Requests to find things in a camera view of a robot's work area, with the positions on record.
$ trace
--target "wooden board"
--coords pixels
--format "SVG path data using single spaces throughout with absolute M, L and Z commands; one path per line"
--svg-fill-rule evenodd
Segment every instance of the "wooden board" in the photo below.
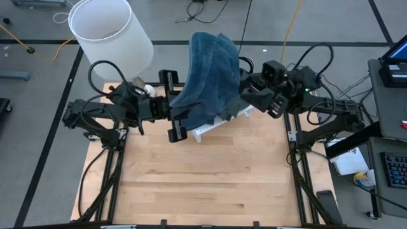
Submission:
M 301 123 L 304 130 L 314 128 L 305 115 Z M 145 136 L 137 129 L 128 135 L 114 223 L 157 225 L 167 219 L 170 225 L 301 225 L 286 163 L 283 118 L 255 111 L 204 134 L 202 143 L 192 135 L 169 143 L 168 121 L 143 126 Z M 319 143 L 314 150 L 324 153 Z M 84 168 L 100 151 L 99 142 L 90 143 Z M 99 193 L 105 159 L 95 162 L 86 176 L 82 211 Z M 334 191 L 327 161 L 308 154 L 308 162 L 314 191 Z M 72 212 L 76 218 L 77 201 Z

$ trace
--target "white label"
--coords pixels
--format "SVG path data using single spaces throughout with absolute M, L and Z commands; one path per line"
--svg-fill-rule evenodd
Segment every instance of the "white label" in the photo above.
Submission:
M 399 66 L 397 65 L 389 65 L 390 70 L 400 70 Z
M 393 75 L 394 78 L 407 78 L 407 75 Z

